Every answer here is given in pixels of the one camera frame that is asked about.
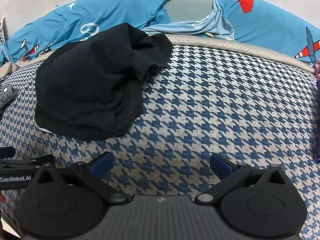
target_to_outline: triangular hole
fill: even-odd
[[[275,171],[274,173],[272,173],[269,182],[275,183],[275,184],[285,184],[285,182],[283,181],[283,179],[278,171]]]
[[[38,183],[48,183],[48,182],[53,182],[53,178],[50,172],[44,171],[44,173],[40,176]]]

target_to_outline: black garment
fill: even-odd
[[[37,125],[84,141],[123,135],[142,114],[149,68],[166,66],[171,51],[164,34],[129,24],[65,44],[36,72]]]

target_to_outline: white logo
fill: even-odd
[[[92,30],[94,30],[94,28],[87,28],[86,30],[83,30],[85,27],[89,27],[89,26],[95,27],[95,31],[92,32]],[[94,36],[99,32],[99,25],[97,25],[95,23],[86,23],[86,24],[81,26],[80,32],[82,34],[88,33],[89,35]]]
[[[164,197],[160,197],[160,198],[157,199],[157,201],[162,203],[163,201],[165,201],[165,198]]]
[[[8,178],[0,177],[0,182],[26,181],[26,180],[31,180],[31,176],[8,177]]]

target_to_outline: patterned bed surface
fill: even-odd
[[[300,236],[320,239],[320,164],[312,160],[318,103],[311,73],[235,52],[175,45],[168,66],[145,84],[144,114],[130,131],[86,143],[35,126],[40,64],[6,81],[18,96],[3,112],[0,146],[14,146],[17,158],[52,153],[65,166],[110,150],[116,166],[106,179],[129,194],[195,195],[207,189],[218,182],[209,168],[212,152],[256,168],[279,163],[308,207]],[[13,212],[21,194],[6,191],[1,206],[18,233]]]

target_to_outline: white star print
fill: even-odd
[[[70,4],[70,5],[67,6],[66,8],[70,8],[70,11],[71,11],[72,7],[73,7],[75,4],[76,4],[75,2],[72,2],[72,4]]]

